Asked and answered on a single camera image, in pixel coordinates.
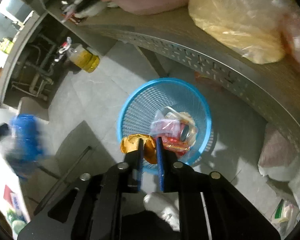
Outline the red snack wrapper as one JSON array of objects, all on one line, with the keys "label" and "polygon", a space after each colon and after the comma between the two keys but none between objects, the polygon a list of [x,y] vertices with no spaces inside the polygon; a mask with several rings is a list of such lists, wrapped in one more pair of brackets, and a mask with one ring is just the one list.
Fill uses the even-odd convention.
[{"label": "red snack wrapper", "polygon": [[172,137],[170,134],[163,134],[161,139],[164,148],[174,152],[178,159],[190,151],[190,146],[187,142],[182,142],[179,138]]}]

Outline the orange peel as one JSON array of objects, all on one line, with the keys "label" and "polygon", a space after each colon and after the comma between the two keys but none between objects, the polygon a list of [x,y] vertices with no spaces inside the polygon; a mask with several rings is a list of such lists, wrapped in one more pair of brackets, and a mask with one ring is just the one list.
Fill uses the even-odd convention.
[{"label": "orange peel", "polygon": [[121,152],[128,154],[136,151],[139,147],[139,140],[143,141],[143,158],[150,164],[157,164],[156,141],[150,135],[131,134],[124,137],[120,142]]}]

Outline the blue toothpaste box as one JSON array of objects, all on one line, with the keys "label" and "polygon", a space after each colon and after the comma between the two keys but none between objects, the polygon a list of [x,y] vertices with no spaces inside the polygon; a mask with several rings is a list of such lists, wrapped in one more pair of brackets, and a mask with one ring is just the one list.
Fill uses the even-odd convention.
[{"label": "blue toothpaste box", "polygon": [[30,221],[27,219],[27,215],[21,209],[17,194],[14,193],[7,185],[5,185],[4,188],[4,200],[10,204],[13,213],[19,220],[23,220],[25,223]]}]

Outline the white sneaker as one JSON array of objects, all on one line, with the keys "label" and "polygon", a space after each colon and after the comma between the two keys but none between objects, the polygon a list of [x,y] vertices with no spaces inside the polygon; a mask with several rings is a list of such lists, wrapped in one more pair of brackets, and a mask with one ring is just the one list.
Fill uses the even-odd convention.
[{"label": "white sneaker", "polygon": [[155,213],[174,231],[180,231],[179,210],[169,198],[162,193],[153,192],[144,196],[143,204],[147,211]]}]

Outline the white sack on floor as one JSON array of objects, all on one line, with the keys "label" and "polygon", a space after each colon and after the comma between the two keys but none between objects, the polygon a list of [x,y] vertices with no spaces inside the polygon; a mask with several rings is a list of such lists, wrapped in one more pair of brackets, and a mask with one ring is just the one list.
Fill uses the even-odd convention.
[{"label": "white sack on floor", "polygon": [[300,156],[272,124],[266,124],[258,171],[276,195],[300,209]]}]

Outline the blue plastic waste basket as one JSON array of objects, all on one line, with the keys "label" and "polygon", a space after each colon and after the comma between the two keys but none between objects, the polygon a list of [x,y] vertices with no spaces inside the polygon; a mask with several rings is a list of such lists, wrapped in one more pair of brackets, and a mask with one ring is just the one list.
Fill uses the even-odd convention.
[{"label": "blue plastic waste basket", "polygon": [[149,134],[155,114],[166,107],[188,113],[198,128],[194,146],[181,157],[183,163],[194,165],[212,139],[212,118],[204,96],[196,87],[181,79],[159,78],[136,89],[119,113],[117,140],[121,141],[131,134]]}]

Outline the yellow cooking oil bottle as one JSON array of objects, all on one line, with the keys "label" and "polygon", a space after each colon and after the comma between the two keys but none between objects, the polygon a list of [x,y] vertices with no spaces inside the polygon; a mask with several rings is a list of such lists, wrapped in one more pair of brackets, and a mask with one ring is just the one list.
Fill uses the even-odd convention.
[{"label": "yellow cooking oil bottle", "polygon": [[73,64],[87,73],[92,73],[100,63],[98,55],[91,53],[79,43],[72,44],[66,54]]}]

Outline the yellow plastic bag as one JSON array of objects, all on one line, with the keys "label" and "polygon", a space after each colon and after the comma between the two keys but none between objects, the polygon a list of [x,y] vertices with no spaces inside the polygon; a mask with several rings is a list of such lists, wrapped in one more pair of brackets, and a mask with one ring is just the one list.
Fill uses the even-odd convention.
[{"label": "yellow plastic bag", "polygon": [[279,21],[284,0],[189,0],[195,25],[256,64],[282,60]]}]

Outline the red clear plastic bag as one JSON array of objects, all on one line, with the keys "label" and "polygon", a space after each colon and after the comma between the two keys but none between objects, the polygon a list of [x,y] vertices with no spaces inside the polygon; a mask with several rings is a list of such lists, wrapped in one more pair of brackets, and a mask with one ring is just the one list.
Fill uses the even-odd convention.
[{"label": "red clear plastic bag", "polygon": [[271,4],[283,48],[300,73],[300,7],[295,0],[273,0]]}]

